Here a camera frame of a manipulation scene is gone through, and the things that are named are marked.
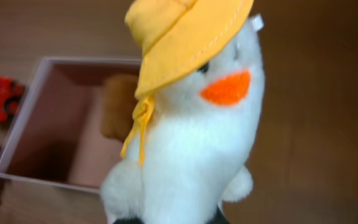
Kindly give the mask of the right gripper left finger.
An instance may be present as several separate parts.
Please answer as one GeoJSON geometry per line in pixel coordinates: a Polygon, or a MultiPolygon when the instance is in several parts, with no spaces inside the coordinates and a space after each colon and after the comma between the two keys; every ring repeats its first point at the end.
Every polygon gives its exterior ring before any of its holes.
{"type": "Polygon", "coordinates": [[[144,224],[139,218],[120,218],[112,224],[144,224]]]}

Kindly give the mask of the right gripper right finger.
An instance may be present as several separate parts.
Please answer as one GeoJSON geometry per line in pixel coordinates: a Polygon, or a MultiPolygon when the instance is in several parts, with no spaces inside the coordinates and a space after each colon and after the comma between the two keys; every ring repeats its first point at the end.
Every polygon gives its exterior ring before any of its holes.
{"type": "Polygon", "coordinates": [[[231,224],[229,220],[225,217],[223,211],[220,207],[216,208],[216,212],[212,218],[210,218],[206,224],[231,224]]]}

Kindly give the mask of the white cardboard box pink inside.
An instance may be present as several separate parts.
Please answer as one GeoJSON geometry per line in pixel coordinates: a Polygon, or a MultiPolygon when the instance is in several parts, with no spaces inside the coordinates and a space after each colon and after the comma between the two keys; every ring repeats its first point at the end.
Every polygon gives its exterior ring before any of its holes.
{"type": "Polygon", "coordinates": [[[100,131],[103,83],[138,58],[45,57],[0,153],[0,178],[97,193],[121,142],[100,131]]]}

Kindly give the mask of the brown capybara plush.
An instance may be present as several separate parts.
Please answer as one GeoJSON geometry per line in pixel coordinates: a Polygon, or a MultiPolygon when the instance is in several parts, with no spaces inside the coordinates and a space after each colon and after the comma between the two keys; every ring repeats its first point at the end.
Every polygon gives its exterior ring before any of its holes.
{"type": "Polygon", "coordinates": [[[101,134],[108,139],[124,141],[132,129],[132,112],[137,104],[134,97],[138,78],[116,74],[104,81],[101,134]]]}

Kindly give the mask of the white duck plush yellow hat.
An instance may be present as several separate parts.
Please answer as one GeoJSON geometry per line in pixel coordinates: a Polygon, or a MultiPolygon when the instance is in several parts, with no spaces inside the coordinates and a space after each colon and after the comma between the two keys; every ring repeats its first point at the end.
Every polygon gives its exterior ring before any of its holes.
{"type": "Polygon", "coordinates": [[[136,0],[134,124],[100,187],[108,223],[205,224],[247,197],[265,74],[248,0],[136,0]]]}

